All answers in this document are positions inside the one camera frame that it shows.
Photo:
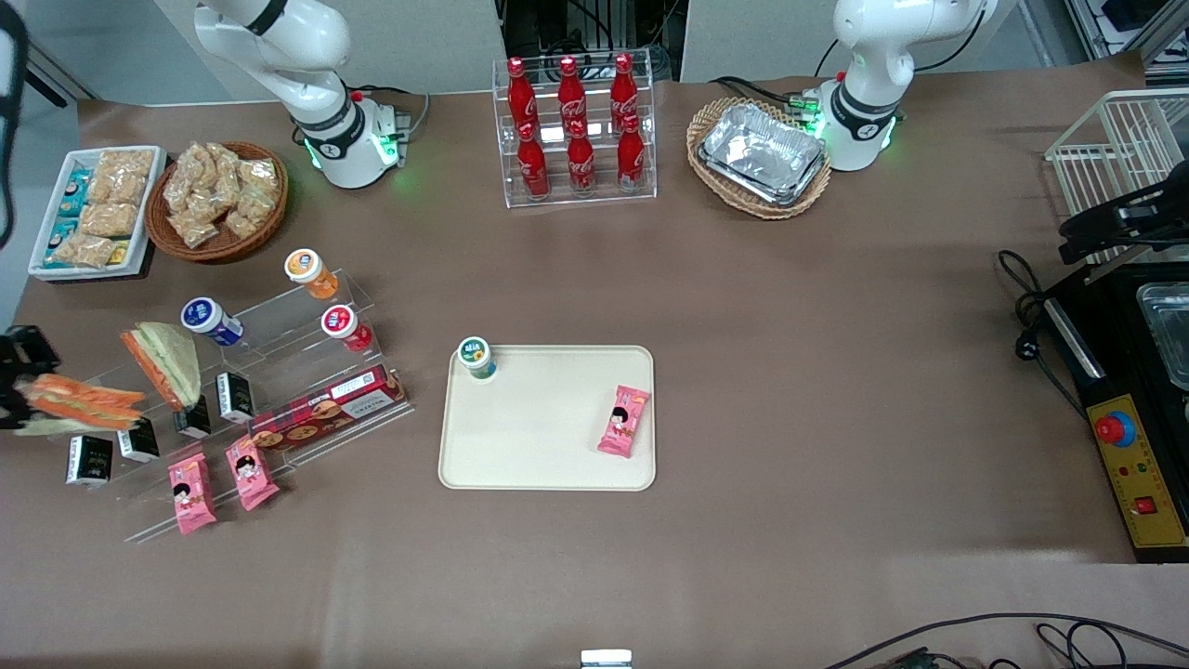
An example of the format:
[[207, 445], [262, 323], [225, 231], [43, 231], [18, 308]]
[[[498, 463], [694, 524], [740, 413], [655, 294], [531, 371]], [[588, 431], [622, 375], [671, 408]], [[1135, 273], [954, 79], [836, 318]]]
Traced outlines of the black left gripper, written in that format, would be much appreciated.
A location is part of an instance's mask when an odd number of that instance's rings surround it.
[[1188, 187], [1163, 185], [1143, 198], [1130, 198], [1114, 212], [1081, 212], [1061, 225], [1067, 241], [1059, 245], [1059, 257], [1072, 264], [1103, 264], [1116, 257], [1120, 236], [1124, 242], [1172, 246], [1188, 240]]

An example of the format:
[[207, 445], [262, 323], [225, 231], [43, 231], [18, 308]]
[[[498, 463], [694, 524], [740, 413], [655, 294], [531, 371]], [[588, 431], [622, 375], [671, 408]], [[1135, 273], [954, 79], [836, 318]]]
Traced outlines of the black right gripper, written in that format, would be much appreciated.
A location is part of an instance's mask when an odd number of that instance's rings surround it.
[[27, 424], [33, 416], [25, 400], [27, 391], [61, 362], [38, 326], [13, 326], [1, 334], [1, 429], [15, 431]]

